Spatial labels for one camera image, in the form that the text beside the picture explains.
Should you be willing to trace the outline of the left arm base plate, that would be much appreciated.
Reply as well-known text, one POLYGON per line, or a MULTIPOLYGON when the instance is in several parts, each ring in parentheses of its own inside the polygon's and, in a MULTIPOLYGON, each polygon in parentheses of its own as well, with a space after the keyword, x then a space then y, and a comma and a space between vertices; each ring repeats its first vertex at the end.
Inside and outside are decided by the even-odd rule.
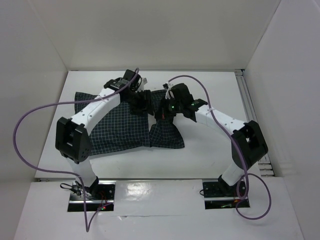
MULTIPOLYGON (((77 183, 73 182, 70 191, 67 212, 83 212, 83 190, 77 186, 77 183)), ((90 193, 86 194, 86 210, 88 212, 95 212, 97 210, 101 212, 113 212, 115 207, 115 191, 116 184, 114 182, 99 183, 97 191, 93 195, 90 195, 90 193)))

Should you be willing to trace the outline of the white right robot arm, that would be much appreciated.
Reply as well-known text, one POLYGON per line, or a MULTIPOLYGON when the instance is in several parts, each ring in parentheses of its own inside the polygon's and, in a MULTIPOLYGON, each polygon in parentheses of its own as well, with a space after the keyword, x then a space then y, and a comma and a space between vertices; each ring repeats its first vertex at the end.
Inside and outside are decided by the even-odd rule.
POLYGON ((223 196, 230 196, 235 190, 238 196, 246 196, 247 192, 240 193, 240 181, 248 177, 249 169, 269 151, 259 124, 254 120, 235 119, 215 109, 208 98, 194 99, 184 83, 173 85, 168 82, 163 87, 166 93, 157 115, 171 120, 182 114, 226 136, 231 143, 232 162, 218 178, 218 190, 223 196))

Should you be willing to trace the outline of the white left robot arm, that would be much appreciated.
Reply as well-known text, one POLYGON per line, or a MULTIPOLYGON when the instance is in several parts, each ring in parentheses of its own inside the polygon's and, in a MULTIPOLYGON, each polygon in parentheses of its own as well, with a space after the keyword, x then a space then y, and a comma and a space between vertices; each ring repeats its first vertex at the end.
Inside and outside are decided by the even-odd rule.
POLYGON ((109 80, 94 99, 70 118, 61 117, 56 124, 55 148, 69 161, 81 194, 88 200, 99 193, 99 178, 90 163, 93 149, 90 135, 96 125, 121 103, 127 103, 132 115, 152 114, 151 92, 139 69, 127 69, 122 77, 109 80))

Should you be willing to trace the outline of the dark checked pillowcase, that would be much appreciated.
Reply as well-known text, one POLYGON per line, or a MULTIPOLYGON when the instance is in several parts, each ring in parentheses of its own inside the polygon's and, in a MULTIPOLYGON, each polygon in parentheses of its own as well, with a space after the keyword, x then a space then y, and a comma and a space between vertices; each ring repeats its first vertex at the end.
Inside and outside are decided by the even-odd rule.
POLYGON ((139 147, 182 149, 184 139, 172 119, 157 119, 149 126, 149 115, 133 115, 122 102, 107 113, 90 134, 91 156, 126 151, 139 147))

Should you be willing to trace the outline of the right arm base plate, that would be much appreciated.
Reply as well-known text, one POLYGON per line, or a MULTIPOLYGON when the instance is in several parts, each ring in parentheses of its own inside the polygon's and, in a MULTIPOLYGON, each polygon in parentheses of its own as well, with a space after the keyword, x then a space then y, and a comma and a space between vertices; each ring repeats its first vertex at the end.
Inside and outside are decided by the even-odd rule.
POLYGON ((237 185, 228 186, 227 184, 215 181, 203 181, 202 190, 199 194, 204 197, 204 208, 206 210, 234 209, 238 204, 239 208, 249 208, 248 197, 241 200, 237 195, 237 185))

